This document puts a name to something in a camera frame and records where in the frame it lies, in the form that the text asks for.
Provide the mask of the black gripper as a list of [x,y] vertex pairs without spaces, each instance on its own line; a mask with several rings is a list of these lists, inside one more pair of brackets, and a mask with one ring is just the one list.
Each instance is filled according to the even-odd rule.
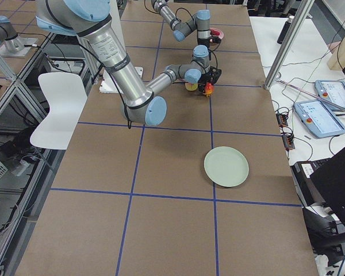
[[216,84],[216,82],[220,78],[221,74],[222,74],[221,69],[210,66],[209,71],[207,73],[203,74],[198,81],[199,92],[201,92],[202,94],[204,93],[205,84],[207,82],[210,82],[213,85]]
[[202,39],[202,44],[208,49],[213,45],[214,49],[216,49],[221,44],[221,39],[218,36],[210,36]]

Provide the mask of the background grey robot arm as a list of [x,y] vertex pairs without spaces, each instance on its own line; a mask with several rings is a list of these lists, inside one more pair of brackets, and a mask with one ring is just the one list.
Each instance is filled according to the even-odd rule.
[[25,39],[22,38],[6,16],[0,16],[0,54],[7,57],[24,57]]

